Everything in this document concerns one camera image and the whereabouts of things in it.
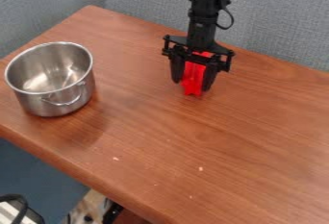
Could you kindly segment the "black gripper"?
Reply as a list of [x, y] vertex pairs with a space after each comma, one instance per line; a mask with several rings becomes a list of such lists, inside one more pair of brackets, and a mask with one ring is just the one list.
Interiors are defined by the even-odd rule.
[[201, 16], [190, 12], [189, 17], [188, 35], [185, 37], [173, 35], [163, 37], [162, 55], [169, 57], [171, 79], [177, 84], [182, 79], [186, 61], [200, 63], [206, 67], [202, 90], [209, 91], [217, 73], [230, 70], [236, 53], [214, 40], [216, 28], [225, 29], [217, 23], [218, 13]]

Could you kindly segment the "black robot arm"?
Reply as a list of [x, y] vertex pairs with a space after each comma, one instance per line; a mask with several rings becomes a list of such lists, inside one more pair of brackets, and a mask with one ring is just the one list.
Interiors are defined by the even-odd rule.
[[216, 40], [216, 29], [228, 30], [234, 24], [228, 10], [232, 0], [189, 0], [188, 35], [163, 37], [162, 54], [169, 57], [171, 78], [184, 87], [186, 95], [201, 95], [209, 91], [216, 76], [229, 72], [234, 51]]

